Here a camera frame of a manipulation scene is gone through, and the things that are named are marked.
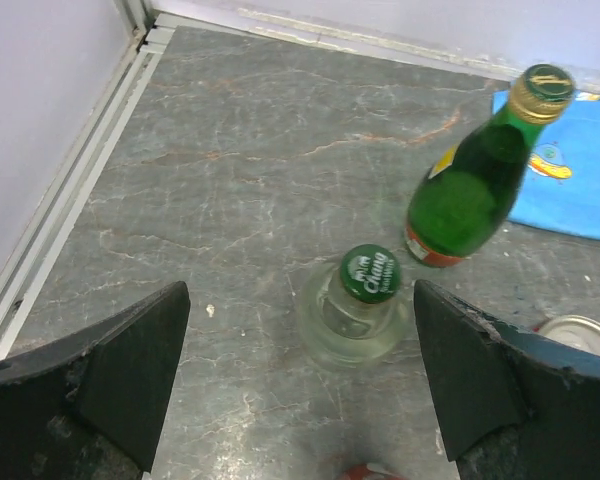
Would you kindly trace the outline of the blue printed cloth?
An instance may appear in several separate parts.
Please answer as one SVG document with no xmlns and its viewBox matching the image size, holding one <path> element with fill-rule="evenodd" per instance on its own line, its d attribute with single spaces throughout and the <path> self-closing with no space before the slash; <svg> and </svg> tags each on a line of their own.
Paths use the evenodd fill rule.
<svg viewBox="0 0 600 480">
<path fill-rule="evenodd" d="M 600 240 L 600 94 L 578 91 L 543 130 L 508 220 Z"/>
</svg>

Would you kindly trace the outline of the left aluminium frame post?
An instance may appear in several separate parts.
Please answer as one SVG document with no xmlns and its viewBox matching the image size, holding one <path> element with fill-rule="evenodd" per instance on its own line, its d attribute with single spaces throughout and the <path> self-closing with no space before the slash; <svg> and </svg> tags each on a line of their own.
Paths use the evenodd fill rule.
<svg viewBox="0 0 600 480">
<path fill-rule="evenodd" d="M 0 340 L 48 216 L 152 22 L 149 1 L 0 1 Z"/>
</svg>

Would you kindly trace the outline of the green glass bottle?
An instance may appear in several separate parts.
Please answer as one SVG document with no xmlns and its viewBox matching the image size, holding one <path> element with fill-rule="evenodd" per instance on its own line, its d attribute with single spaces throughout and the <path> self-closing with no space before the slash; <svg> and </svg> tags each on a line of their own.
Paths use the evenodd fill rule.
<svg viewBox="0 0 600 480">
<path fill-rule="evenodd" d="M 431 167 L 406 215 L 406 246 L 418 261 L 456 265 L 496 233 L 513 208 L 538 137 L 564 113 L 574 92 L 574 80 L 562 68 L 527 68 L 505 103 Z"/>
</svg>

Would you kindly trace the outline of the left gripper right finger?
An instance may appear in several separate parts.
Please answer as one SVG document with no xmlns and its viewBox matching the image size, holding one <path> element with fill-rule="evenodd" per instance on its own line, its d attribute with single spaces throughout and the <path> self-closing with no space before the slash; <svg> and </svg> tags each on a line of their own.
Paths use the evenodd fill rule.
<svg viewBox="0 0 600 480">
<path fill-rule="evenodd" d="M 413 305 L 449 461 L 462 479 L 600 479 L 600 356 L 426 280 Z"/>
</svg>

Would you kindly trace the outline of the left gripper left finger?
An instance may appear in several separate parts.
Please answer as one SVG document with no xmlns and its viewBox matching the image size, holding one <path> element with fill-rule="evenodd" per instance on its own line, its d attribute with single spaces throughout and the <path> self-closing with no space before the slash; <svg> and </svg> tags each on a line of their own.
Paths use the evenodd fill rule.
<svg viewBox="0 0 600 480">
<path fill-rule="evenodd" d="M 190 311 L 174 282 L 71 335 L 0 360 L 0 479 L 151 471 Z"/>
</svg>

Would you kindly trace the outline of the clear glass soda bottle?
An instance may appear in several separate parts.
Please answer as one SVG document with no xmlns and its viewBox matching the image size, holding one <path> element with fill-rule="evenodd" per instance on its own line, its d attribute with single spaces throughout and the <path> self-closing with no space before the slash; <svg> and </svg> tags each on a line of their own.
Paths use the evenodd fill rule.
<svg viewBox="0 0 600 480">
<path fill-rule="evenodd" d="M 361 244 L 315 267 L 297 297 L 297 325 L 309 356 L 328 369 L 379 363 L 415 331 L 396 256 Z"/>
</svg>

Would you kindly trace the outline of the red cola can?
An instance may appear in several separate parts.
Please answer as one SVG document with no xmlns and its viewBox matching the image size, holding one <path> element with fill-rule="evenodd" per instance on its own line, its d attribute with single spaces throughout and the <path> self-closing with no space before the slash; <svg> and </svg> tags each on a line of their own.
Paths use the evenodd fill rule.
<svg viewBox="0 0 600 480">
<path fill-rule="evenodd" d="M 404 480 L 404 478 L 386 470 L 382 465 L 366 463 L 345 470 L 338 480 Z"/>
</svg>

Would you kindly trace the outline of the blue silver energy drink can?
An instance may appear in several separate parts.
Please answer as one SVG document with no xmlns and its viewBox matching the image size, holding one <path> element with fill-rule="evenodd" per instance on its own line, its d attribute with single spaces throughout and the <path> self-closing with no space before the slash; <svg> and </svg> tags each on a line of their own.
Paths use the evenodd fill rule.
<svg viewBox="0 0 600 480">
<path fill-rule="evenodd" d="M 600 322 L 588 317 L 556 317 L 537 325 L 533 331 L 552 341 L 600 356 Z"/>
</svg>

